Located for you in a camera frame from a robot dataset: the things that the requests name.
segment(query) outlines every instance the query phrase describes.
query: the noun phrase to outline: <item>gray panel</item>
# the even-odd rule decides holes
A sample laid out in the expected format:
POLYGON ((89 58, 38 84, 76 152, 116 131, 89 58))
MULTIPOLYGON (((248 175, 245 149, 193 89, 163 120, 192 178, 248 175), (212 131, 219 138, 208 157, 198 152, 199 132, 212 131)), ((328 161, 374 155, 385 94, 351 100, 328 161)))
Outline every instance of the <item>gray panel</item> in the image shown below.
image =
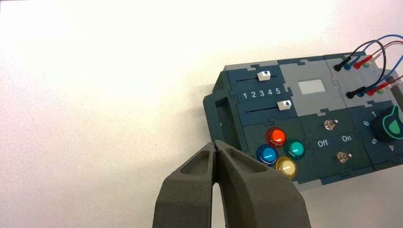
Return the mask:
POLYGON ((280 65, 286 84, 285 88, 292 89, 293 96, 291 97, 293 105, 298 116, 317 114, 325 115, 320 110, 328 109, 329 111, 345 108, 345 104, 339 93, 338 84, 332 81, 332 74, 324 60, 307 61, 304 65, 297 64, 282 64, 280 65), (302 95, 298 87, 298 82, 314 79, 322 79, 326 92, 316 94, 302 95))
POLYGON ((313 180, 313 181, 310 181, 310 182, 305 182, 305 183, 302 183, 302 184, 299 184, 298 181, 294 181, 293 183, 294 183, 295 187, 298 189, 299 192, 309 190, 309 189, 314 189, 314 188, 322 186, 322 182, 320 181, 320 179, 313 180))
POLYGON ((272 60, 272 61, 263 61, 263 62, 232 64, 232 65, 226 65, 224 67, 223 71, 225 71, 225 70, 239 70, 239 69, 245 69, 245 68, 248 71, 256 70, 256 68, 252 67, 252 65, 259 65, 261 67, 268 67, 268 66, 278 65, 278 62, 276 60, 272 60))
POLYGON ((333 69, 333 66, 335 64, 339 64, 341 61, 341 58, 326 60, 330 72, 333 75, 332 79, 334 83, 339 83, 341 87, 340 93, 347 107, 350 108, 361 105, 364 105, 365 107, 371 107, 372 105, 368 104, 369 101, 374 101, 378 103, 389 101, 393 97, 391 96, 390 91, 387 91, 387 93, 383 93, 381 95, 377 93, 374 96, 365 95, 364 97, 355 96, 353 99, 347 98, 345 95, 346 92, 353 91, 358 89, 359 87, 368 86, 374 83, 379 77, 379 73, 376 74, 376 72, 380 71, 375 63, 371 63, 368 68, 361 67, 359 70, 355 69, 354 67, 351 67, 350 70, 345 70, 344 68, 342 68, 341 71, 337 72, 333 69))

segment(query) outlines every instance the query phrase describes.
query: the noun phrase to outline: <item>control panel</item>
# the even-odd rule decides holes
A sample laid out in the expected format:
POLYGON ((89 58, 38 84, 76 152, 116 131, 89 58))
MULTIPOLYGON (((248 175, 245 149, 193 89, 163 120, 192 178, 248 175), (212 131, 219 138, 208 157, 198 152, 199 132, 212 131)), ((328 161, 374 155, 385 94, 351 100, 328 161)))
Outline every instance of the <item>control panel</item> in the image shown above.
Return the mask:
POLYGON ((301 189, 402 164, 402 92, 347 98, 380 72, 374 62, 336 71, 349 54, 225 66, 203 101, 211 139, 282 172, 301 189))

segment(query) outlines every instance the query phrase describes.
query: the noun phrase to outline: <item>round button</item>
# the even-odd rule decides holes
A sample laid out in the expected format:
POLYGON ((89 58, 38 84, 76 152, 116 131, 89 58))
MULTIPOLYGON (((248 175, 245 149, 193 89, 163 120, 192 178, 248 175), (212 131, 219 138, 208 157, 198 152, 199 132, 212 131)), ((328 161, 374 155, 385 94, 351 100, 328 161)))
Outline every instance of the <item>round button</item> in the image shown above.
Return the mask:
POLYGON ((277 157, 278 154, 276 149, 270 147, 269 145, 261 145, 256 150, 256 158, 267 165, 273 165, 276 163, 277 157))
POLYGON ((276 170, 292 179, 297 174, 297 165, 289 157, 281 157, 276 162, 276 170))
POLYGON ((290 157, 294 159, 300 159, 304 156, 305 148, 302 142, 297 140, 290 140, 287 142, 286 152, 290 157))
POLYGON ((266 132, 266 141, 273 147, 284 146, 286 139, 286 133, 279 127, 272 127, 266 132))

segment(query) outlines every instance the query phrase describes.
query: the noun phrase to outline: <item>display screen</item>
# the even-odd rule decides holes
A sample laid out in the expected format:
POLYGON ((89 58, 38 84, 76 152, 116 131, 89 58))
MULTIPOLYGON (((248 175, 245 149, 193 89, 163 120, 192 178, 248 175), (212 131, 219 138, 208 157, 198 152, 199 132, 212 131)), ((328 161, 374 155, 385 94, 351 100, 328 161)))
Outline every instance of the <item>display screen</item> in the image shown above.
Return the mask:
POLYGON ((321 79, 298 82, 298 86, 301 90, 302 95, 315 94, 326 91, 321 79))

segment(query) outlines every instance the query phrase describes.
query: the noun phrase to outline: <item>red plug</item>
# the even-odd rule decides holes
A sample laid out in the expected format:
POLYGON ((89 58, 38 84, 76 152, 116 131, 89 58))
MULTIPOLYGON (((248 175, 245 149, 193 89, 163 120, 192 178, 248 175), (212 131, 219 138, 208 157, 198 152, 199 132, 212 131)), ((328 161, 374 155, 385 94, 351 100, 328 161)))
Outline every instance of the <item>red plug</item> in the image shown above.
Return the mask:
POLYGON ((368 56, 365 59, 363 59, 363 60, 361 60, 361 61, 359 61, 357 63, 354 63, 353 66, 354 66, 355 69, 358 70, 364 63, 368 62, 370 59, 372 59, 372 56, 368 56))
POLYGON ((382 84, 378 85, 375 89, 372 89, 372 90, 366 92, 366 94, 368 94, 369 96, 373 96, 378 90, 381 90, 387 86, 388 86, 387 82, 382 83, 382 84))

